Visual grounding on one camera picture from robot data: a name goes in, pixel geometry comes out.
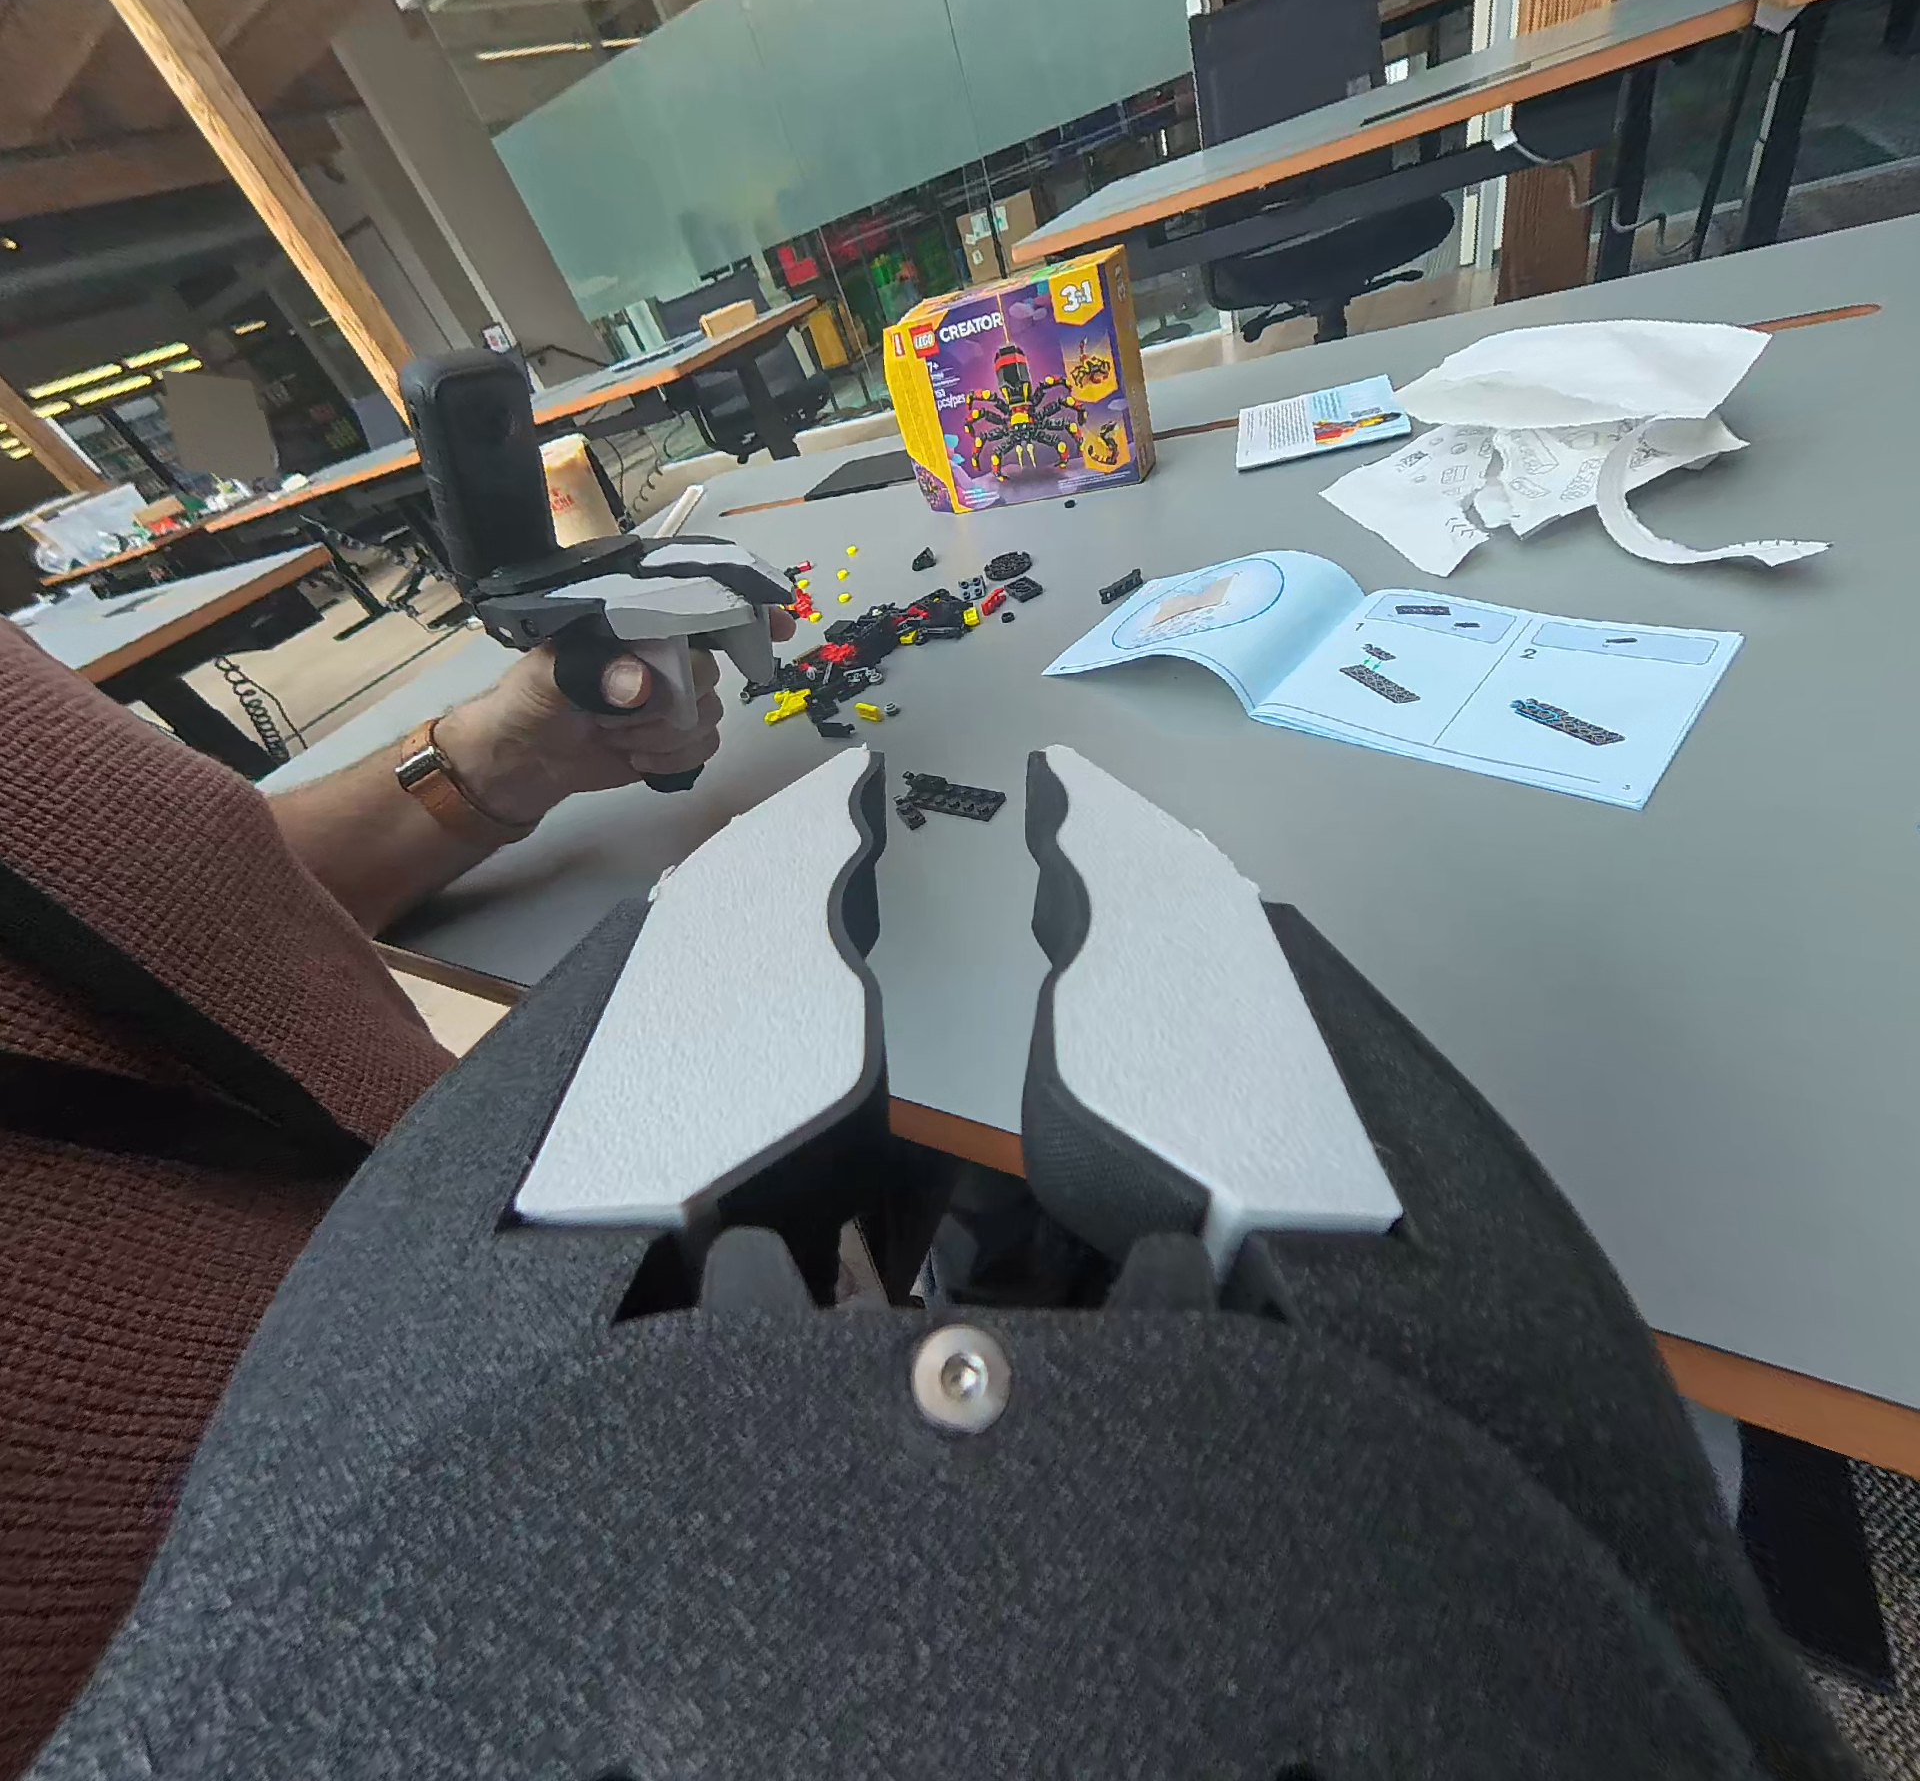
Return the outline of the small closed booklet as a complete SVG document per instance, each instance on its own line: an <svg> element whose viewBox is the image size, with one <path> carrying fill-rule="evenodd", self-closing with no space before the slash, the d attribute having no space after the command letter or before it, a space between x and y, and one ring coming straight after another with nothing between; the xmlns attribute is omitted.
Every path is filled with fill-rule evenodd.
<svg viewBox="0 0 1920 1781"><path fill-rule="evenodd" d="M1409 434L1411 419L1393 381L1388 376L1371 376L1242 409L1236 470L1250 473Z"/></svg>

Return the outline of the person's brown sweater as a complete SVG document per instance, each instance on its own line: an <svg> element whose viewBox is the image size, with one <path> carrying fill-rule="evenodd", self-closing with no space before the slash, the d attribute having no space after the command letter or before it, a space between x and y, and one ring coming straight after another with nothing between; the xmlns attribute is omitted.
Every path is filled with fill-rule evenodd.
<svg viewBox="0 0 1920 1781"><path fill-rule="evenodd" d="M4 1018L4 1777L128 1617L288 1269L451 1062L406 1025L326 1058L347 1141L310 1147L84 1016Z"/></svg>

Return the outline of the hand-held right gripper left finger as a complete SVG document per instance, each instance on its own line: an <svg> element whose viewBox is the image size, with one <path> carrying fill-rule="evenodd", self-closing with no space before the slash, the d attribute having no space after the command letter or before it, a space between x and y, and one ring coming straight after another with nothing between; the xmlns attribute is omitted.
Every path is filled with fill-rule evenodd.
<svg viewBox="0 0 1920 1781"><path fill-rule="evenodd" d="M520 1222L706 1222L873 1099L882 839L882 757L852 747L657 883L520 1183Z"/></svg>

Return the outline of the pile of toy bricks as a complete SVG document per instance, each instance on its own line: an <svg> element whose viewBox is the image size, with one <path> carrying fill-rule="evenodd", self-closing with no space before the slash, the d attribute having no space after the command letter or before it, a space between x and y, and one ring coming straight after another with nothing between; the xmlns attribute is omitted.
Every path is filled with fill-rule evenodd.
<svg viewBox="0 0 1920 1781"><path fill-rule="evenodd" d="M1006 604L1001 587L968 577L960 593L946 587L911 602L880 602L856 617L843 617L824 630L820 643L790 659L778 659L772 679L742 686L738 700L751 706L768 701L763 724L807 719L824 741L846 741L864 719L852 711L856 701L880 700L885 664L897 650L929 647L968 637Z"/></svg>

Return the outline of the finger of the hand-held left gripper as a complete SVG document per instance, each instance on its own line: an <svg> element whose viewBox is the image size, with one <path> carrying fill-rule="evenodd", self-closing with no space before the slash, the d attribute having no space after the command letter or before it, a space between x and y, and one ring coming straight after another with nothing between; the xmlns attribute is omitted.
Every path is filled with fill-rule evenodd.
<svg viewBox="0 0 1920 1781"><path fill-rule="evenodd" d="M797 598L797 582L784 569L774 569L751 550L718 538L649 540L638 578L709 581L758 608L786 609Z"/></svg>
<svg viewBox="0 0 1920 1781"><path fill-rule="evenodd" d="M724 652L746 682L769 682L768 569L640 569L576 578L549 593L561 690L600 690L613 649L670 647L649 667L679 679L681 652Z"/></svg>

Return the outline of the white red paper bag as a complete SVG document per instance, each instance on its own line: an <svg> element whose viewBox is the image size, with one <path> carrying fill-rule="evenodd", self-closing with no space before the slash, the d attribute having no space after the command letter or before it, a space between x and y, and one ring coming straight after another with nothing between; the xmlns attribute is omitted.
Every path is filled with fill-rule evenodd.
<svg viewBox="0 0 1920 1781"><path fill-rule="evenodd" d="M612 540L628 530L617 493L580 433L542 443L549 504L561 545Z"/></svg>

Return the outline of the slanted wooden beam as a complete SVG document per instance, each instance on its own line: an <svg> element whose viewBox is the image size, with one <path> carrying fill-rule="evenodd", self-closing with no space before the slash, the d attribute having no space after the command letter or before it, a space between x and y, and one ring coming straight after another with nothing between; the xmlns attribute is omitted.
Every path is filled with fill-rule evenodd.
<svg viewBox="0 0 1920 1781"><path fill-rule="evenodd" d="M410 351L315 194L186 0L109 0L285 256L402 410Z"/></svg>

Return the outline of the yellow purple toy box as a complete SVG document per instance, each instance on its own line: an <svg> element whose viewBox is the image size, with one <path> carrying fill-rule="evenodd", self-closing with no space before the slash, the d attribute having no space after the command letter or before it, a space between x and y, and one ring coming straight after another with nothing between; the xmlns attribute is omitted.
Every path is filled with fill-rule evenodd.
<svg viewBox="0 0 1920 1781"><path fill-rule="evenodd" d="M1123 246L918 304L880 364L926 504L975 514L1157 468Z"/></svg>

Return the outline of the person's left forearm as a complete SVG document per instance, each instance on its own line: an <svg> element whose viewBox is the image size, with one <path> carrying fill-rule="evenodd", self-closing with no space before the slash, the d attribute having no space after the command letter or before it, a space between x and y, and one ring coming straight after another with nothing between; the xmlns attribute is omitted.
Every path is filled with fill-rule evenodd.
<svg viewBox="0 0 1920 1781"><path fill-rule="evenodd" d="M270 802L3 641L4 1136L329 1177L451 1067Z"/></svg>

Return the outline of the black office chair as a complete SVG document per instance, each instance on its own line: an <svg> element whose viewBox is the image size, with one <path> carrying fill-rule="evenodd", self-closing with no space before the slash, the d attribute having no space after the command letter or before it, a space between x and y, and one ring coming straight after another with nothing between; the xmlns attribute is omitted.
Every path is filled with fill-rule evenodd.
<svg viewBox="0 0 1920 1781"><path fill-rule="evenodd" d="M748 316L736 329L751 329L769 309L751 267L706 279L686 296L653 300L649 308L663 339L684 343L709 339L709 318L738 304L748 306ZM748 349L733 349L718 366L667 386L663 401L698 426L709 449L733 454L738 464L760 449L772 457L797 457L799 433L824 414L832 387L823 373L803 368L795 330L790 324Z"/></svg>
<svg viewBox="0 0 1920 1781"><path fill-rule="evenodd" d="M1188 32L1206 148L1369 95L1386 78L1379 0L1237 0L1195 16ZM1356 297L1415 281L1453 229L1446 194L1346 211L1326 227L1214 259L1202 283L1218 312L1240 316L1246 343L1300 316L1324 343L1348 332Z"/></svg>

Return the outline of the grey desk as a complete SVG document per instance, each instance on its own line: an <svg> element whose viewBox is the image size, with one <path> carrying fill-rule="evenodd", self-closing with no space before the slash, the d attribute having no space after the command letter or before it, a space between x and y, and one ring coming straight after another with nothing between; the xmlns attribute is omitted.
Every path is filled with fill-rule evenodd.
<svg viewBox="0 0 1920 1781"><path fill-rule="evenodd" d="M892 771L1007 796L880 861L895 1095L964 1152L1019 1124L1044 960L1022 833L1029 752L1064 743L1297 904L1550 1167L1723 1411L1914 1472L1916 1441L1916 217L1180 376L1139 487L938 518L908 484L807 501L816 473L721 478L693 522L856 604L1037 556L1013 626L908 654L864 724ZM1803 569L1656 569L1593 522L1486 545L1450 591L1742 633L1648 808L1275 730L1182 662L1042 678L1097 588L1277 548L1363 593L1418 577L1321 501L1332 466L1237 473L1236 409L1575 321L1774 329L1726 414L1749 449L1670 473L1650 525L1694 545L1821 540ZM939 565L914 572L932 545Z"/></svg>

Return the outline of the person's left hand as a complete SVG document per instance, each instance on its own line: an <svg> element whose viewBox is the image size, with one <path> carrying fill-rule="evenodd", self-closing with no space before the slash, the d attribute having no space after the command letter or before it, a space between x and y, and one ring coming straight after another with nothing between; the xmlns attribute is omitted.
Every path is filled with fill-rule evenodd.
<svg viewBox="0 0 1920 1781"><path fill-rule="evenodd" d="M718 752L721 678L721 659L679 637L565 633L448 711L435 745L477 808L529 833L575 795L687 785Z"/></svg>

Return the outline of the light blue instruction booklet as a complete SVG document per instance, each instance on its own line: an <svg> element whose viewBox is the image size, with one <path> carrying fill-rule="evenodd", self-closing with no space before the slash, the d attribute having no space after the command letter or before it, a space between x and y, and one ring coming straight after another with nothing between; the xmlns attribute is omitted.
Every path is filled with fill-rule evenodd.
<svg viewBox="0 0 1920 1781"><path fill-rule="evenodd" d="M1529 614L1388 588L1264 550L1111 599L1049 679L1197 664L1259 724L1645 808L1742 633Z"/></svg>

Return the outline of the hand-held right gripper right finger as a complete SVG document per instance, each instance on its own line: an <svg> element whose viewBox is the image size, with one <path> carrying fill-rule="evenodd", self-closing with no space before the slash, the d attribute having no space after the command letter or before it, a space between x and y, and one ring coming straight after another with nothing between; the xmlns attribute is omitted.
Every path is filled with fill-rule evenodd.
<svg viewBox="0 0 1920 1781"><path fill-rule="evenodd" d="M1083 752L1033 751L1026 843L1046 959L1026 1175L1104 1256L1152 1236L1389 1236L1400 1195L1258 886Z"/></svg>

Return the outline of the frosted glass partition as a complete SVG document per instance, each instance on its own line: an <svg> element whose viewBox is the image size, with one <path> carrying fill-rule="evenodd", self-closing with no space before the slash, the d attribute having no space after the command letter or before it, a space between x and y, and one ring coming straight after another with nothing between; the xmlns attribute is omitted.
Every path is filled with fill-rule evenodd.
<svg viewBox="0 0 1920 1781"><path fill-rule="evenodd" d="M492 146L604 318L1188 72L1188 0L691 0Z"/></svg>

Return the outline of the rose gold wristwatch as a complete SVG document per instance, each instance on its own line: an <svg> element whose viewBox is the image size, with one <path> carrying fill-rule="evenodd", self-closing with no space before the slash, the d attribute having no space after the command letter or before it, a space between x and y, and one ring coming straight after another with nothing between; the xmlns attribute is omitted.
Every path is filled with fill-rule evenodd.
<svg viewBox="0 0 1920 1781"><path fill-rule="evenodd" d="M424 808L437 829L462 841L496 850L529 838L537 827L536 821L515 823L477 801L441 747L439 729L441 719L435 717L400 745L395 767L400 793Z"/></svg>

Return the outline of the torn white paper bag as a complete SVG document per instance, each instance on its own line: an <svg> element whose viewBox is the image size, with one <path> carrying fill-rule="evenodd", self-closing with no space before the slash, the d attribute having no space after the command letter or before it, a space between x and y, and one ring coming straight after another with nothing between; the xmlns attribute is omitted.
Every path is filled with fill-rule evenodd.
<svg viewBox="0 0 1920 1781"><path fill-rule="evenodd" d="M1656 534L1633 496L1746 448L1721 419L1761 361L1765 329L1607 321L1514 329L1471 343L1398 391L1422 433L1341 473L1324 498L1432 577L1454 575L1488 540L1520 541L1596 514L1653 566L1789 569L1819 541L1697 548Z"/></svg>

